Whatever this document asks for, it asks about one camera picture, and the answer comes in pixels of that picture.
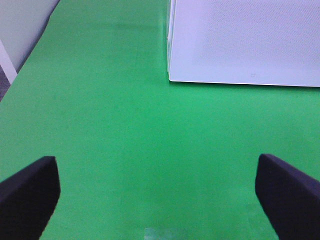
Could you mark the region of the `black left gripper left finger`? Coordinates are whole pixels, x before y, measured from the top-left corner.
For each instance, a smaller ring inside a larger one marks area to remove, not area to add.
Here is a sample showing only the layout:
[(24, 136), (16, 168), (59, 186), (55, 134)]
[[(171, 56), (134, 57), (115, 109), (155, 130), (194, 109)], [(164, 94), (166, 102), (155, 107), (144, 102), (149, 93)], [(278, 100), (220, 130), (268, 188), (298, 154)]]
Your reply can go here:
[(0, 238), (38, 240), (61, 194), (55, 156), (43, 156), (0, 183)]

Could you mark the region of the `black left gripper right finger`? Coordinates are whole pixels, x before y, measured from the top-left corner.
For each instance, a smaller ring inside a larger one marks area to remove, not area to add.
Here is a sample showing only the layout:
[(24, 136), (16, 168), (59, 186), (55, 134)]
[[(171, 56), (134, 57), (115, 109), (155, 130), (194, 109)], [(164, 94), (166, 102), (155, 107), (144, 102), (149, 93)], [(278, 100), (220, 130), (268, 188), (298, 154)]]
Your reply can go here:
[(254, 189), (280, 240), (320, 238), (318, 180), (272, 154), (261, 154)]

